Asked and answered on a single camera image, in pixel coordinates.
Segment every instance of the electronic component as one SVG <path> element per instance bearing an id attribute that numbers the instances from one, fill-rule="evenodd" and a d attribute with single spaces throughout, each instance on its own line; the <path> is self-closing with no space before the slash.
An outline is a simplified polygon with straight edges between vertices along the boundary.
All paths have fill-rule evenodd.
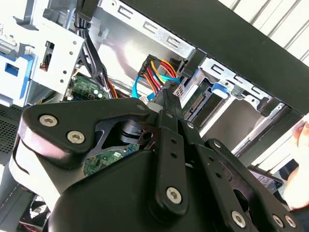
<path id="1" fill-rule="evenodd" d="M 85 176 L 91 175 L 102 168 L 107 167 L 108 165 L 120 160 L 124 156 L 131 154 L 134 151 L 139 149 L 138 145 L 131 144 L 125 150 L 116 150 L 116 151 L 106 151 L 97 156 L 88 158 L 84 164 L 84 174 Z"/>
<path id="2" fill-rule="evenodd" d="M 72 78 L 65 101 L 83 101 L 83 100 L 100 100 L 107 99 L 106 92 L 96 83 L 90 81 L 89 77 L 75 76 Z"/>
<path id="3" fill-rule="evenodd" d="M 50 215 L 50 210 L 48 209 L 43 198 L 34 195 L 28 204 L 26 210 L 20 218 L 19 225 L 17 227 L 18 231 L 42 231 L 44 224 Z"/>

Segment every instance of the blue plastic tab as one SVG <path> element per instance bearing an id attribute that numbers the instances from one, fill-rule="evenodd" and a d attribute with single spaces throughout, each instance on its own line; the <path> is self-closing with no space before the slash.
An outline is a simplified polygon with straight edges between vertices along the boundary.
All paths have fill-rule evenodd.
<path id="1" fill-rule="evenodd" d="M 218 95 L 223 99 L 228 98 L 228 90 L 224 86 L 220 85 L 219 83 L 214 83 L 211 88 L 212 93 Z"/>

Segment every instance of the silver metal panel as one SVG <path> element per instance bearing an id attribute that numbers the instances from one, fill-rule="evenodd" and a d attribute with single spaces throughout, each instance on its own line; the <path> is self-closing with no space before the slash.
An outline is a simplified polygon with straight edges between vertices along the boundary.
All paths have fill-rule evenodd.
<path id="1" fill-rule="evenodd" d="M 237 85 L 238 87 L 248 91 L 252 96 L 255 96 L 260 100 L 263 98 L 268 99 L 272 98 L 269 94 L 260 90 L 258 87 L 246 81 L 244 78 L 236 75 L 236 73 L 229 70 L 227 67 L 215 61 L 214 59 L 205 58 L 205 60 L 200 65 L 200 68 L 204 72 L 210 74 L 211 76 L 215 77 L 218 80 L 227 80 Z"/>
<path id="2" fill-rule="evenodd" d="M 94 18 L 100 21 L 100 32 L 108 31 L 98 50 L 101 61 L 106 66 L 109 78 L 114 83 L 123 85 L 125 89 L 127 86 L 133 86 L 137 74 L 149 54 L 165 60 L 182 59 L 169 48 L 132 28 L 102 8 L 97 8 Z M 141 95 L 152 93 L 152 89 L 144 79 L 138 82 L 137 90 Z"/>
<path id="3" fill-rule="evenodd" d="M 121 1 L 104 0 L 101 2 L 100 7 L 185 59 L 189 59 L 195 50 L 193 46 L 184 40 L 178 38 L 155 22 L 152 22 Z"/>

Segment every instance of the black cable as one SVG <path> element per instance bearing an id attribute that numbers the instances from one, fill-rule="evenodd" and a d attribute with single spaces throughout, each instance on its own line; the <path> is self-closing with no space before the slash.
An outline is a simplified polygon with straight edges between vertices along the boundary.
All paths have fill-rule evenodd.
<path id="1" fill-rule="evenodd" d="M 85 39 L 84 48 L 81 53 L 81 61 L 85 65 L 93 80 L 103 88 L 110 98 L 113 98 L 111 88 L 108 83 L 108 76 L 105 66 L 102 64 L 96 48 L 89 36 L 90 23 L 80 17 L 80 11 L 84 5 L 84 0 L 78 0 L 75 11 L 76 34 Z"/>

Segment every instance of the cable connector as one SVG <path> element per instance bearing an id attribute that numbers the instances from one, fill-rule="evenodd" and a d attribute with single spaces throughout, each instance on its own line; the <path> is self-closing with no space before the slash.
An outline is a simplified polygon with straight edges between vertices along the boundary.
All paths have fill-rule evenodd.
<path id="1" fill-rule="evenodd" d="M 154 66 L 158 69 L 159 66 L 161 65 L 161 61 L 152 55 L 148 55 L 148 57 L 146 58 L 146 60 L 143 62 L 143 65 L 140 68 L 140 71 L 138 72 L 138 76 L 143 77 L 144 74 L 147 74 L 147 67 L 151 67 L 151 61 L 154 62 Z"/>
<path id="2" fill-rule="evenodd" d="M 80 4 L 81 8 L 76 9 L 79 11 L 80 17 L 90 22 L 98 6 L 98 2 L 99 0 L 84 0 L 83 4 Z"/>

